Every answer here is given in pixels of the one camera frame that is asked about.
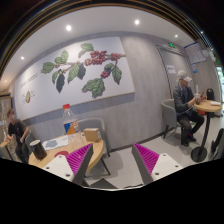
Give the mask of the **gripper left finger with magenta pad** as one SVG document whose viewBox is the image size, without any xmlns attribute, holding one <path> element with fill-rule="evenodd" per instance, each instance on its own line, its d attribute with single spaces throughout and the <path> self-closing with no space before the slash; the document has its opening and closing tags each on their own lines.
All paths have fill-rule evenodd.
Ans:
<svg viewBox="0 0 224 224">
<path fill-rule="evenodd" d="M 67 156 L 56 156 L 43 170 L 81 186 L 92 155 L 93 144 L 88 144 Z"/>
</svg>

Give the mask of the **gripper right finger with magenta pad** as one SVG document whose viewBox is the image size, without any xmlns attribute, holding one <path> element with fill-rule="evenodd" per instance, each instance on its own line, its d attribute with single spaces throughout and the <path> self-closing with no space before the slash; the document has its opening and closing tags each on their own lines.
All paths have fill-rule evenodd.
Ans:
<svg viewBox="0 0 224 224">
<path fill-rule="evenodd" d="M 137 143 L 132 144 L 132 154 L 145 185 L 182 169 L 167 153 L 158 154 Z"/>
</svg>

